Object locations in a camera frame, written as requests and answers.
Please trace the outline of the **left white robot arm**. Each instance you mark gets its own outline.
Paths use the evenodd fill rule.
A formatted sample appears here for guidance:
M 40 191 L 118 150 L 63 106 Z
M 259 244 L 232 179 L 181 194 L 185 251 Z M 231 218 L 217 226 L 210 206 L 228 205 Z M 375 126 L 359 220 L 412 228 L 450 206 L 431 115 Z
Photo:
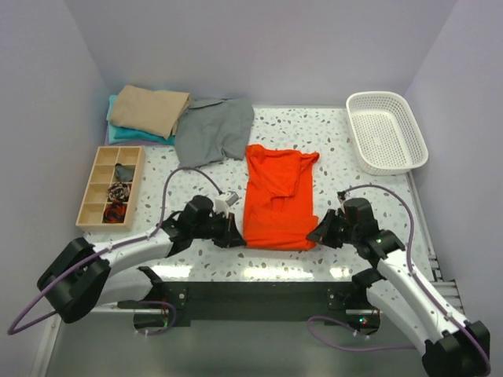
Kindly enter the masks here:
M 133 302 L 154 308 L 171 295 L 155 263 L 190 248 L 194 240 L 211 240 L 221 248 L 243 247 L 230 207 L 238 199 L 225 192 L 216 199 L 194 196 L 160 225 L 114 242 L 72 240 L 40 276 L 37 287 L 60 318 L 71 324 L 95 307 Z

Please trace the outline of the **orange t-shirt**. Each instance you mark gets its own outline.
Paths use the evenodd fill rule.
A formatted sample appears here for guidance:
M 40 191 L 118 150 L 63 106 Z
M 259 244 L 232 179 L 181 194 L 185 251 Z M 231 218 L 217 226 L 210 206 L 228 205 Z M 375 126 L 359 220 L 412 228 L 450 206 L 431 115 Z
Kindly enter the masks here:
M 318 225 L 313 167 L 319 157 L 317 152 L 247 147 L 243 232 L 249 248 L 308 251 L 316 246 L 307 235 Z

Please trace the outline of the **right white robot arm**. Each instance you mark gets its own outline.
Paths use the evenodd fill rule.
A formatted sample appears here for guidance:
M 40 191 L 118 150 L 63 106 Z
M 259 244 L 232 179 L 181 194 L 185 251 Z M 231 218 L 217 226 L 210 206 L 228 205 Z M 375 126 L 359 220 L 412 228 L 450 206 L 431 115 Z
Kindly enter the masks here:
M 328 210 L 309 241 L 353 246 L 370 267 L 352 276 L 350 298 L 361 309 L 384 313 L 415 346 L 429 376 L 490 374 L 490 332 L 471 322 L 415 266 L 405 244 L 381 229 L 370 202 L 347 199 Z

